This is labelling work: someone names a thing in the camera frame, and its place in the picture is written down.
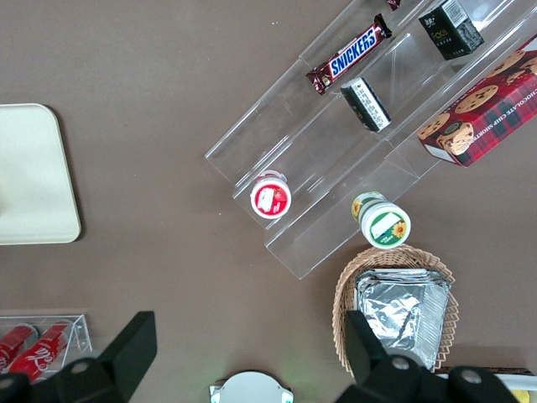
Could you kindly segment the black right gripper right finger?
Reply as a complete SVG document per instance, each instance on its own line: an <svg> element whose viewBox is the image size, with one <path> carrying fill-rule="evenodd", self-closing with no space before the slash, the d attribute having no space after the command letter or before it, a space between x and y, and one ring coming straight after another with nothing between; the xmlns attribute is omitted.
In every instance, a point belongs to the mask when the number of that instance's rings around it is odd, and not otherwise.
<svg viewBox="0 0 537 403"><path fill-rule="evenodd" d="M515 402L504 383L485 369L454 367L444 379L413 359L389 354L359 311L345 315L345 339L355 383L339 402Z"/></svg>

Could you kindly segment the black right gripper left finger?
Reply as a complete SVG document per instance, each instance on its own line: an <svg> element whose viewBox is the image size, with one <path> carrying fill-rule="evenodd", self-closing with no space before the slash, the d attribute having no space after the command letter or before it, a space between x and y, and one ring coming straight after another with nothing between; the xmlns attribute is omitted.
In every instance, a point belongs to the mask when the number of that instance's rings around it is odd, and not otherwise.
<svg viewBox="0 0 537 403"><path fill-rule="evenodd" d="M129 402L158 351L155 314L139 311L96 358L82 358L39 383L1 376L2 402Z"/></svg>

